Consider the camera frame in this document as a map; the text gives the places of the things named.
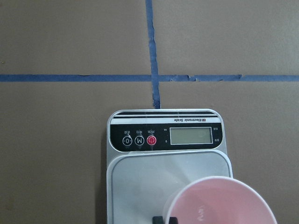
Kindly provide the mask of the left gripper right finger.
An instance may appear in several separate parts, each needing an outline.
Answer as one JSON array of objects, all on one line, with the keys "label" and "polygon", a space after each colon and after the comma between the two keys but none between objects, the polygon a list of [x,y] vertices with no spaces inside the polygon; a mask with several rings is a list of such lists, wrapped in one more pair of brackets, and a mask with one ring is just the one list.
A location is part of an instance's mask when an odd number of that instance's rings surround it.
[{"label": "left gripper right finger", "polygon": [[169,224],[178,224],[178,219],[176,217],[170,217]]}]

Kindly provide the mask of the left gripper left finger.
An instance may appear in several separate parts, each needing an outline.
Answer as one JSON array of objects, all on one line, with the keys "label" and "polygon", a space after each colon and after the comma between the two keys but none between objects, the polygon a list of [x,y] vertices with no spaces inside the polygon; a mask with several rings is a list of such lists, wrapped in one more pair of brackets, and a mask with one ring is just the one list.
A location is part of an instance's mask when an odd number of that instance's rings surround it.
[{"label": "left gripper left finger", "polygon": [[152,223],[153,224],[164,224],[164,219],[162,216],[154,216],[152,218]]}]

